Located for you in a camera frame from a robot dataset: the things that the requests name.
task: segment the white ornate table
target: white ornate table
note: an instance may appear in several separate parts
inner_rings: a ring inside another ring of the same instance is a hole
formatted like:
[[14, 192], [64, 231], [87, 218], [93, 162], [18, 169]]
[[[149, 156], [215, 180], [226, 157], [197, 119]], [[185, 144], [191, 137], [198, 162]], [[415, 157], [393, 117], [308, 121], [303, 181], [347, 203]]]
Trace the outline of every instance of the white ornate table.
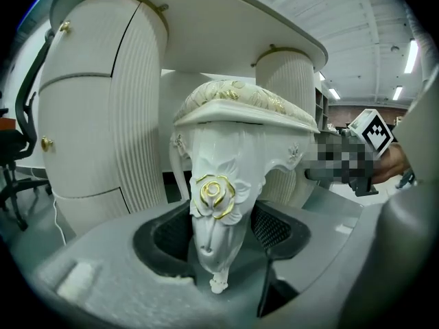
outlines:
[[300, 164], [318, 133], [314, 118], [259, 86], [207, 82], [175, 118], [170, 160], [182, 198], [189, 199], [182, 160], [192, 161], [191, 215], [201, 265], [211, 289], [227, 288], [230, 265], [242, 246], [254, 203], [273, 169]]

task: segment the carved leaf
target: carved leaf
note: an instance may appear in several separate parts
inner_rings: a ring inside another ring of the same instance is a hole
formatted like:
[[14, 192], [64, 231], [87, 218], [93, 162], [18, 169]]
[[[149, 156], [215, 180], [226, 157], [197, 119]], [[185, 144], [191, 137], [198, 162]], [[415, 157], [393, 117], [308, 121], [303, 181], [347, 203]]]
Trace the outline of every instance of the carved leaf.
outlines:
[[230, 179], [233, 179], [234, 177], [236, 177], [236, 173], [237, 173], [236, 170], [237, 170], [236, 160], [233, 158], [232, 160], [220, 163], [217, 167], [216, 173], [218, 175], [225, 175]]
[[243, 180], [234, 180], [232, 184], [236, 192], [235, 203], [240, 204], [246, 201], [250, 194], [250, 188], [252, 186], [249, 183], [244, 182]]
[[223, 218], [220, 219], [220, 221], [226, 226], [233, 226], [241, 221], [241, 218], [242, 214], [237, 208], [235, 208], [234, 211], [232, 211], [228, 215], [225, 215]]
[[201, 218], [202, 217], [202, 215], [200, 214], [200, 212], [197, 209], [197, 206], [193, 202], [193, 199], [191, 200], [191, 203], [190, 203], [189, 214], [191, 216], [194, 216], [195, 218]]
[[214, 174], [215, 173], [215, 167], [213, 166], [213, 164], [211, 163], [211, 161], [209, 161], [206, 158], [203, 157], [199, 157], [197, 158], [195, 164], [193, 163], [192, 165], [192, 176], [193, 177], [201, 177], [204, 174]]

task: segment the white cabinet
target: white cabinet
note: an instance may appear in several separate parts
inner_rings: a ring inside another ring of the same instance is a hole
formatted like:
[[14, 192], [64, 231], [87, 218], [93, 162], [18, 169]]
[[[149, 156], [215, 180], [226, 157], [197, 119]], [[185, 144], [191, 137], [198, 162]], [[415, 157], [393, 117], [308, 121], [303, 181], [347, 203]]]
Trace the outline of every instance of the white cabinet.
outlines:
[[129, 214], [120, 189], [79, 199], [65, 199], [56, 193], [54, 196], [60, 212], [76, 235], [82, 235], [109, 219]]
[[86, 0], [47, 54], [38, 137], [61, 212], [76, 234], [166, 203], [158, 85], [167, 31], [135, 0]]
[[74, 77], [40, 92], [39, 137], [53, 141], [43, 158], [60, 196], [90, 196], [119, 187], [109, 130], [110, 85], [107, 77]]
[[73, 75], [111, 76], [136, 0], [85, 0], [67, 16], [47, 54], [40, 88]]

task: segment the desk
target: desk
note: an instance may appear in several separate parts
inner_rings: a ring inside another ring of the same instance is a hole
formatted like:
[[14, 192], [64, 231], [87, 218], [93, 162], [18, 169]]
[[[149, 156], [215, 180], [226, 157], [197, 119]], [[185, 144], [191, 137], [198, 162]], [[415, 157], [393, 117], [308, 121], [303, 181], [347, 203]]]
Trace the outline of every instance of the desk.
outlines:
[[15, 129], [15, 123], [13, 118], [0, 118], [0, 130]]

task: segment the gold rose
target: gold rose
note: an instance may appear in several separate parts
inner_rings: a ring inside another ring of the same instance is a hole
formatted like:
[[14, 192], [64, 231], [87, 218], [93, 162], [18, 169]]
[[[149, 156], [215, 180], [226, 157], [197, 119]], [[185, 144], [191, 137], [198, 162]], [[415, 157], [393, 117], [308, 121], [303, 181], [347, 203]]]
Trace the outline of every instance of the gold rose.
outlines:
[[[201, 182], [203, 179], [207, 178], [207, 177], [213, 177], [213, 175], [211, 174], [205, 174], [203, 175], [201, 178], [198, 178], [196, 180], [196, 182]], [[228, 178], [225, 175], [219, 175], [218, 178], [222, 178], [226, 181], [226, 185], [227, 185], [227, 189], [230, 191], [230, 194], [232, 196], [232, 198], [235, 197], [235, 188], [233, 187], [233, 185], [229, 182]], [[215, 187], [215, 190], [213, 192], [210, 191], [210, 187], [213, 186]], [[219, 193], [221, 192], [221, 186], [218, 182], [216, 181], [212, 181], [212, 182], [207, 182], [205, 183], [201, 189], [200, 189], [200, 200], [203, 204], [206, 205], [206, 207], [209, 207], [209, 204], [207, 203], [207, 201], [205, 200], [204, 196], [209, 196], [209, 197], [217, 197], [219, 195]], [[224, 191], [222, 193], [222, 195], [220, 195], [214, 202], [213, 202], [213, 207], [218, 206], [225, 198], [226, 196], [226, 191]], [[219, 215], [218, 217], [213, 216], [213, 218], [215, 219], [221, 219], [224, 216], [228, 215], [230, 212], [232, 212], [233, 206], [235, 205], [235, 201], [232, 199], [229, 203], [229, 205], [227, 206], [226, 210]]]

